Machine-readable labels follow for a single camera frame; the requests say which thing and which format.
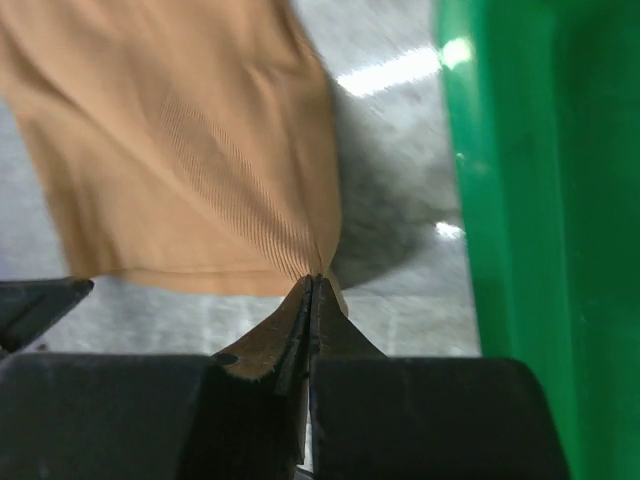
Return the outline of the tan tank top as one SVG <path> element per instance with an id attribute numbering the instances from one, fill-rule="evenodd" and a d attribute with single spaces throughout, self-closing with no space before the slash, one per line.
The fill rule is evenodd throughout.
<path id="1" fill-rule="evenodd" d="M 283 296 L 341 231 L 329 79 L 287 1 L 5 1 L 1 93 L 69 272 Z"/>

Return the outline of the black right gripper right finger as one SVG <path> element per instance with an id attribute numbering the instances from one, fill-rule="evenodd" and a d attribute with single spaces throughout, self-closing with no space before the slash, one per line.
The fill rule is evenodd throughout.
<path id="1" fill-rule="evenodd" d="M 389 357 L 315 278 L 310 414 L 318 479 L 566 479 L 543 389 L 522 362 Z"/>

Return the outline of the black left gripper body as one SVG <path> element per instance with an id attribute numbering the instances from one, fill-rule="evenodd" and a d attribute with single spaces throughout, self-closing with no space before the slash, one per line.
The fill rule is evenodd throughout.
<path id="1" fill-rule="evenodd" d="M 19 352 L 75 308 L 94 288 L 89 279 L 1 282 L 1 354 Z"/>

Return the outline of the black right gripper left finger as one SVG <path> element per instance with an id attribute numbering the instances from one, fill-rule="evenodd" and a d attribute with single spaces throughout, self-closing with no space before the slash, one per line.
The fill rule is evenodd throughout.
<path id="1" fill-rule="evenodd" d="M 290 479 L 311 281 L 211 355 L 1 354 L 5 479 Z"/>

